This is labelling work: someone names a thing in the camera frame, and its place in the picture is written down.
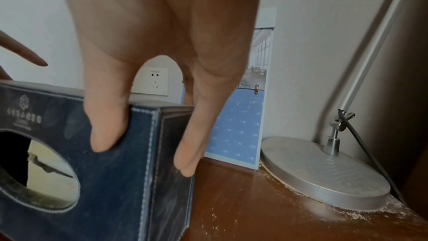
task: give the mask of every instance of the wall socket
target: wall socket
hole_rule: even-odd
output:
[[[131,92],[168,96],[168,68],[142,67]]]

